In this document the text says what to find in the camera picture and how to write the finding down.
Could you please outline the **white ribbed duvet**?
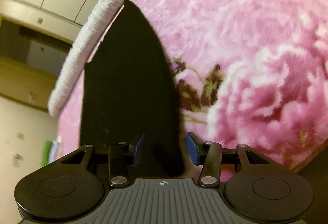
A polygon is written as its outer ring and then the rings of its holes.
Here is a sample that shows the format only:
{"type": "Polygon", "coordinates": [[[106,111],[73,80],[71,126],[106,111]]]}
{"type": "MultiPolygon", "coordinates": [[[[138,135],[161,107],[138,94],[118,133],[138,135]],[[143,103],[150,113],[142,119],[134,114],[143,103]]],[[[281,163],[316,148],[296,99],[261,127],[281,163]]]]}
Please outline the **white ribbed duvet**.
{"type": "Polygon", "coordinates": [[[99,0],[82,26],[62,66],[48,100],[48,111],[58,117],[78,80],[88,57],[98,44],[124,0],[99,0]]]}

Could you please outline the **light blue folded cloth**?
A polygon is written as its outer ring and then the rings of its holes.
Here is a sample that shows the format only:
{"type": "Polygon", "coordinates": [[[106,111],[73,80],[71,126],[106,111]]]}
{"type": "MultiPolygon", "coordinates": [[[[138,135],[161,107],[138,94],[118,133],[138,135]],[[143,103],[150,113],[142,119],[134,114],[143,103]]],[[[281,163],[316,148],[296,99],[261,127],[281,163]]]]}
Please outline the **light blue folded cloth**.
{"type": "Polygon", "coordinates": [[[52,163],[61,157],[62,144],[61,141],[52,141],[52,146],[49,152],[48,163],[52,163]]]}

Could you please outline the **green folded cloth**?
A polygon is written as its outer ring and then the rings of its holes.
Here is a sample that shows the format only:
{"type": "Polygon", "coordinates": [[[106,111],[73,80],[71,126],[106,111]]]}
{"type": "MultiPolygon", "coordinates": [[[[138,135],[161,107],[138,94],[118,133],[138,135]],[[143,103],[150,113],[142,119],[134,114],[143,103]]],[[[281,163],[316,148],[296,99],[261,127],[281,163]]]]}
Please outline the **green folded cloth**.
{"type": "Polygon", "coordinates": [[[46,140],[43,144],[43,150],[41,154],[41,167],[49,164],[49,155],[52,148],[52,141],[46,140]]]}

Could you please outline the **pink floral blanket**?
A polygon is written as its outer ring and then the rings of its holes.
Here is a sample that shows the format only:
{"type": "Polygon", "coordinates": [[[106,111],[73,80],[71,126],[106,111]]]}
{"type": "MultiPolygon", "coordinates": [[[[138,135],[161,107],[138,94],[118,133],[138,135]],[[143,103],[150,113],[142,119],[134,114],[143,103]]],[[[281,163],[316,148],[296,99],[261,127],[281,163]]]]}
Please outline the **pink floral blanket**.
{"type": "Polygon", "coordinates": [[[327,0],[130,0],[159,37],[181,124],[298,172],[327,146],[327,0]]]}

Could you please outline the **wooden door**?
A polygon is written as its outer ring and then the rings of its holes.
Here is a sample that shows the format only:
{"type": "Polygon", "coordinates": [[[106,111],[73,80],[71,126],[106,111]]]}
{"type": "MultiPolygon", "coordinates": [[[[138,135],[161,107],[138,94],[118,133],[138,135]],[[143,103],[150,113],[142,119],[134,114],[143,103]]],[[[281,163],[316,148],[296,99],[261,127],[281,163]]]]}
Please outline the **wooden door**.
{"type": "Polygon", "coordinates": [[[0,66],[2,96],[39,110],[48,110],[48,99],[57,76],[3,56],[0,66]]]}

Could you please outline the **black garment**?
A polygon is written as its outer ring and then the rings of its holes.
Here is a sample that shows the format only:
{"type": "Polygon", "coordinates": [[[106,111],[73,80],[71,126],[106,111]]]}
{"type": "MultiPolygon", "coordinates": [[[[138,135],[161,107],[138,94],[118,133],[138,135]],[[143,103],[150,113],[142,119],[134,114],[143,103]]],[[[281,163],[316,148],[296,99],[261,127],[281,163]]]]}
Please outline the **black garment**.
{"type": "Polygon", "coordinates": [[[141,171],[177,177],[185,170],[179,133],[179,96],[161,43],[126,0],[84,67],[80,145],[105,149],[143,135],[141,171]]]}

